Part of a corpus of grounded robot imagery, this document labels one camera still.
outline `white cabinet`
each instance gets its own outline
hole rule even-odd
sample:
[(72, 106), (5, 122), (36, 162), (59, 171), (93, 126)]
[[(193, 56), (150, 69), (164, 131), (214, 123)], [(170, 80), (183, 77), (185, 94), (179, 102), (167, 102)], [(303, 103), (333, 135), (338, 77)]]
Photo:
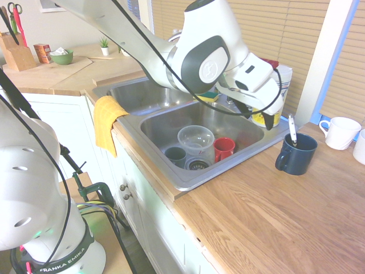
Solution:
[[(117, 195), (115, 200), (123, 208), (129, 224), (138, 235), (137, 238), (141, 239), (141, 246), (156, 272), (158, 274), (217, 273), (202, 255), (201, 250), (194, 245), (183, 226), (158, 197), (116, 136), (113, 136), (113, 139), (118, 155), (115, 161), (123, 160), (125, 167), (123, 184), (128, 183), (128, 188), (124, 191), (116, 185), (118, 190), (115, 191)], [(123, 196), (129, 193), (133, 197), (124, 200)]]
[[(23, 95), (39, 117), (54, 129), (58, 141), (71, 151), (76, 164), (81, 166), (86, 161), (82, 171), (88, 172), (92, 182), (113, 180), (108, 160), (95, 145), (94, 123), (85, 96)], [(65, 178), (74, 172), (62, 156), (60, 168)]]

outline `kitchen sink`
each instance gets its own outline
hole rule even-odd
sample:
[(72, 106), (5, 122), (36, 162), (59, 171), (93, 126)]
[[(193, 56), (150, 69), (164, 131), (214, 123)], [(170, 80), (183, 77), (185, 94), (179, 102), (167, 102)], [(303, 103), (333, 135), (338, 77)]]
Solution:
[(126, 112), (142, 116), (193, 100), (185, 92), (161, 87), (147, 78), (126, 81), (107, 92)]
[[(211, 104), (224, 109), (218, 103)], [(212, 110), (201, 103), (155, 115), (141, 123), (141, 130), (147, 138), (162, 152), (169, 147), (180, 146), (177, 133), (186, 126), (196, 124), (206, 127), (214, 138), (229, 137), (236, 143), (234, 153), (260, 141), (263, 130), (240, 116), (228, 116)]]
[[(117, 121), (180, 191), (200, 186), (274, 145), (289, 133), (288, 123), (283, 120), (268, 131), (242, 116), (212, 110), (193, 101), (189, 94), (160, 87), (147, 78), (97, 87), (94, 93), (99, 97), (112, 95), (130, 113), (119, 117)], [(210, 105), (225, 111), (239, 112), (226, 99), (225, 95), (220, 95)], [(202, 155), (187, 155), (185, 168), (175, 166), (164, 152), (169, 147), (181, 147), (177, 133), (183, 127), (193, 124), (210, 129), (216, 139), (233, 139), (236, 143), (234, 154), (214, 163), (212, 146)]]

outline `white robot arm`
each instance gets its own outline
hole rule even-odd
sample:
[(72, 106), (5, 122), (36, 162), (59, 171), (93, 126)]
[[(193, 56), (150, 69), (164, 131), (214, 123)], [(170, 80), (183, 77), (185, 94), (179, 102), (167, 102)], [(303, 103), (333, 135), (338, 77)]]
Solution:
[[(156, 83), (195, 94), (219, 91), (274, 115), (283, 105), (279, 89), (270, 77), (270, 64), (249, 52), (240, 27), (226, 0), (197, 0), (185, 10), (179, 41), (154, 36), (117, 0), (53, 0), (90, 23), (134, 57)], [(151, 49), (145, 35), (170, 65), (183, 85)]]
[[(16, 112), (58, 162), (60, 145), (52, 128)], [(67, 205), (55, 166), (0, 100), (0, 251), (22, 245), (26, 252), (23, 266), (32, 268), (33, 273), (75, 274), (83, 268), (83, 273), (101, 274), (105, 251), (92, 237), (74, 202), (51, 263), (40, 267), (60, 239)]]

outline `knife block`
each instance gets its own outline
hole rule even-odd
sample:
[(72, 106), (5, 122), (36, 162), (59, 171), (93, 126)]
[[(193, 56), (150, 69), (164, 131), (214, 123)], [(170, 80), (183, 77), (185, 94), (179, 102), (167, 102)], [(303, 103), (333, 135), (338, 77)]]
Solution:
[(16, 44), (10, 33), (2, 33), (0, 36), (0, 47), (4, 53), (8, 66), (17, 71), (28, 70), (36, 67), (34, 57), (30, 48), (25, 47), (20, 33), (15, 35), (19, 41)]

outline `cabinet knob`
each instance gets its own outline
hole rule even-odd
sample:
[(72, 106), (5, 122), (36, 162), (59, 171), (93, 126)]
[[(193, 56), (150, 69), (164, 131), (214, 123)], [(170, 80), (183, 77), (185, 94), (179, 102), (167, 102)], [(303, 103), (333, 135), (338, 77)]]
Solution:
[(132, 194), (125, 194), (125, 195), (123, 196), (123, 199), (124, 199), (124, 200), (128, 200), (128, 199), (129, 199), (129, 197), (133, 197), (133, 196), (132, 196)]
[(119, 189), (120, 189), (120, 191), (125, 191), (125, 188), (127, 188), (128, 187), (128, 184), (121, 184), (120, 185), (120, 187), (119, 187)]

